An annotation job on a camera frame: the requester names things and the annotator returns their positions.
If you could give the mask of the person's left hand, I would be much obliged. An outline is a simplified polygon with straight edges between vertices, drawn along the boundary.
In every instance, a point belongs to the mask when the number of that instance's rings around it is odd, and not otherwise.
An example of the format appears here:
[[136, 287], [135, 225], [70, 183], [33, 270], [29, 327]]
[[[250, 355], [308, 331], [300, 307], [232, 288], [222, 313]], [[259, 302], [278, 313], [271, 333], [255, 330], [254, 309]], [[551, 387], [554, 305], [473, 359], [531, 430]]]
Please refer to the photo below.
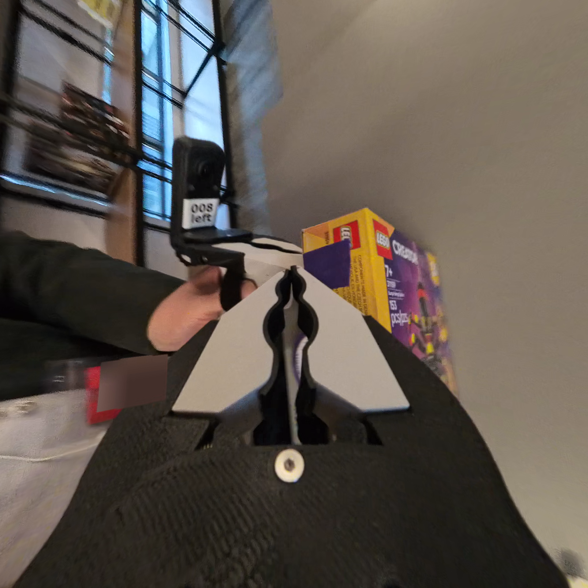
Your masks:
[[179, 350], [205, 325], [224, 314], [221, 290], [225, 273], [214, 266], [190, 269], [188, 280], [169, 294], [149, 319], [146, 334], [156, 350]]

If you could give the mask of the person's white shirt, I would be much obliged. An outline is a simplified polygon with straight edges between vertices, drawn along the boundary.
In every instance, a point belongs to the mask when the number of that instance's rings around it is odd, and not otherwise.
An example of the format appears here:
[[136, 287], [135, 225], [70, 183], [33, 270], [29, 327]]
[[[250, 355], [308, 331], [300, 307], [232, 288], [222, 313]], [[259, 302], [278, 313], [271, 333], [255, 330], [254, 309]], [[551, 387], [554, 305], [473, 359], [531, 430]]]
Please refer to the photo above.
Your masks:
[[1, 402], [1, 587], [12, 587], [62, 518], [110, 422], [83, 390]]

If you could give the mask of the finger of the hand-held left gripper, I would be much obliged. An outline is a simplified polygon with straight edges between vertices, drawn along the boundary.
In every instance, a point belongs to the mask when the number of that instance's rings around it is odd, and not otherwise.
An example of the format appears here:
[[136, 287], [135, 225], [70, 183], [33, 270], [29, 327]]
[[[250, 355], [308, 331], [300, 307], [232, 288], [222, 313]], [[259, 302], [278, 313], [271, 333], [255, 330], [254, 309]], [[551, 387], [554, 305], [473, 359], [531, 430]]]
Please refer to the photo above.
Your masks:
[[301, 251], [253, 251], [246, 253], [244, 257], [245, 277], [257, 286], [292, 266], [303, 266]]
[[303, 250], [300, 246], [285, 241], [283, 239], [277, 239], [273, 237], [254, 237], [251, 240], [251, 246], [261, 249], [271, 249], [284, 253], [302, 253]]

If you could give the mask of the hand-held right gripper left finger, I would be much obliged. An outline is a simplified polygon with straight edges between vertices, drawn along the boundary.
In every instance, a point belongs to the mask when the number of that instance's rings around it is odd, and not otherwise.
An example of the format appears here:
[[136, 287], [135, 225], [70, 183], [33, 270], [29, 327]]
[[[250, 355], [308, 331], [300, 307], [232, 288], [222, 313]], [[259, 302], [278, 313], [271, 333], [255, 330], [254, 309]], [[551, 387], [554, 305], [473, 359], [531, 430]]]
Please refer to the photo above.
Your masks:
[[263, 404], [282, 361], [290, 288], [289, 270], [283, 270], [223, 315], [173, 413], [211, 417], [238, 429], [254, 429], [263, 422]]

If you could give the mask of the person's left forearm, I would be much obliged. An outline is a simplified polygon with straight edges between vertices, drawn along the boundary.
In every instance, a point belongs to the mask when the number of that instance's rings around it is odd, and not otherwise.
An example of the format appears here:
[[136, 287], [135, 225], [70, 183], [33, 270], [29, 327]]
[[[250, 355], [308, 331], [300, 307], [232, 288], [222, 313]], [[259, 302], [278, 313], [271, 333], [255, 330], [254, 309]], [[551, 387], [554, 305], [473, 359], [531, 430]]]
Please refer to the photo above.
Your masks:
[[13, 326], [151, 355], [149, 320], [184, 284], [96, 249], [1, 232], [1, 320]]

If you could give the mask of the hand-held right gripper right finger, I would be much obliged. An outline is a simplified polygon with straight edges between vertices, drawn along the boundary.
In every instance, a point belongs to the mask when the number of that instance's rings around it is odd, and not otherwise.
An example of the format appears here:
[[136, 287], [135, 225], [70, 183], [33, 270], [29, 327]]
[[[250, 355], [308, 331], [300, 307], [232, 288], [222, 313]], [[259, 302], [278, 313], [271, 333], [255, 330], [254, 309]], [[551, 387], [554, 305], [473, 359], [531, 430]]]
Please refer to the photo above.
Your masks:
[[298, 433], [333, 433], [349, 417], [410, 408], [365, 315], [302, 267], [293, 267], [293, 297], [306, 337], [294, 402]]

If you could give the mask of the yellow purple toy set box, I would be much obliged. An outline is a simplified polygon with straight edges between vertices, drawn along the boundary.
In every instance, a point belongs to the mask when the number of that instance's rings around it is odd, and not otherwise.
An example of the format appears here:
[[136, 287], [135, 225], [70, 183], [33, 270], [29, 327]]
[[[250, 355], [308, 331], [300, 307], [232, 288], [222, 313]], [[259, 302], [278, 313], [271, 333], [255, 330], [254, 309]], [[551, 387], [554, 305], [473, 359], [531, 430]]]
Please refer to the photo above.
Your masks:
[[376, 319], [458, 397], [437, 258], [368, 208], [305, 228], [304, 268]]

